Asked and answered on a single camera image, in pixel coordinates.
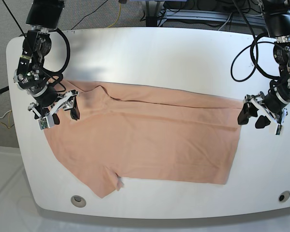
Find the aluminium frame rail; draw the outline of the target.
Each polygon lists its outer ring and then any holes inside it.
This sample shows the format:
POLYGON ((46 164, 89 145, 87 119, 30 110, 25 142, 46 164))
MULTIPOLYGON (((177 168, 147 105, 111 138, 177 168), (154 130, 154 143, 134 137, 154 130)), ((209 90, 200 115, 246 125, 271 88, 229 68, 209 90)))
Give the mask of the aluminium frame rail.
POLYGON ((176 12, 174 9, 172 9, 166 10, 165 16, 169 20, 194 20, 208 23, 232 22, 238 25, 246 24, 244 19, 238 13, 221 13, 195 10, 180 10, 179 12, 176 12))

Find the right table grommet hole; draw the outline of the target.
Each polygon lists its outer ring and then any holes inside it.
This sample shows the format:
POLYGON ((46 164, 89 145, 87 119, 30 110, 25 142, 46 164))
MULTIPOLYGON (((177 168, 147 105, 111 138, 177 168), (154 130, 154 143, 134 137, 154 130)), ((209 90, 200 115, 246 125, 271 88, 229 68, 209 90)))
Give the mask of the right table grommet hole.
POLYGON ((280 203, 284 203, 289 199, 289 197, 290 197, 290 191, 284 191, 279 195, 278 201, 280 203))

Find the peach orange T-shirt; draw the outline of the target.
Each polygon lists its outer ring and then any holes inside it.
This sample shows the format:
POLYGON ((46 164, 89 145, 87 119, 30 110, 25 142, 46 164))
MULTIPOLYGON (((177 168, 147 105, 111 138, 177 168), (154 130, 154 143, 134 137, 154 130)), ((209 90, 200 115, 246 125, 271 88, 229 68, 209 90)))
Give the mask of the peach orange T-shirt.
POLYGON ((226 184, 238 147, 238 100, 159 87, 65 82, 80 119, 45 130, 56 159, 103 198, 121 178, 226 184))

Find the table grommet hole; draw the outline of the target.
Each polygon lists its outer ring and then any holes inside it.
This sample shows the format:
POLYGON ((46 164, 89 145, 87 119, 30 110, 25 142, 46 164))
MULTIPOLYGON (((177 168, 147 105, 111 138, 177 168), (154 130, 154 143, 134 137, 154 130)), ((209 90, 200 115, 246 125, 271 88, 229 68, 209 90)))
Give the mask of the table grommet hole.
POLYGON ((86 200, 78 195, 74 195, 71 197, 71 203, 78 208, 83 208, 86 206, 86 200))
POLYGON ((290 191, 284 191, 279 195, 278 201, 280 203, 284 203, 289 199, 289 197, 290 197, 290 191))

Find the left table grommet hole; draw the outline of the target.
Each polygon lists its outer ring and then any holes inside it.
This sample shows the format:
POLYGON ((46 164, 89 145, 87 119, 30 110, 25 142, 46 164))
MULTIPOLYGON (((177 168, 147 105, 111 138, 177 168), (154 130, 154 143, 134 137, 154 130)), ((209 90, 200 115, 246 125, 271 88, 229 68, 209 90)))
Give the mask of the left table grommet hole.
POLYGON ((86 200, 78 195, 74 195, 71 197, 71 203, 78 208, 83 208, 86 206, 86 200))

